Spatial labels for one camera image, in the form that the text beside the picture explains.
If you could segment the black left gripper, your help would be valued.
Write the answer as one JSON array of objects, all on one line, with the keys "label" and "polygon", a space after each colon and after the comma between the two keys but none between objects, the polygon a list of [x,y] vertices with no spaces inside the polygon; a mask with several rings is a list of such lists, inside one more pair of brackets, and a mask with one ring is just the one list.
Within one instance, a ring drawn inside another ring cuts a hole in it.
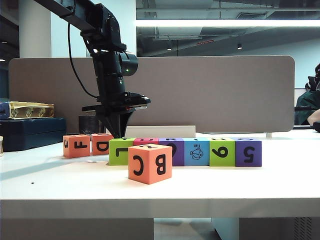
[{"label": "black left gripper", "polygon": [[147,96],[134,92],[121,92],[109,95],[106,99],[98,99],[100,104],[82,107],[84,112],[99,115],[99,120],[114,138],[123,138],[128,121],[135,109],[146,108],[151,103]]}]

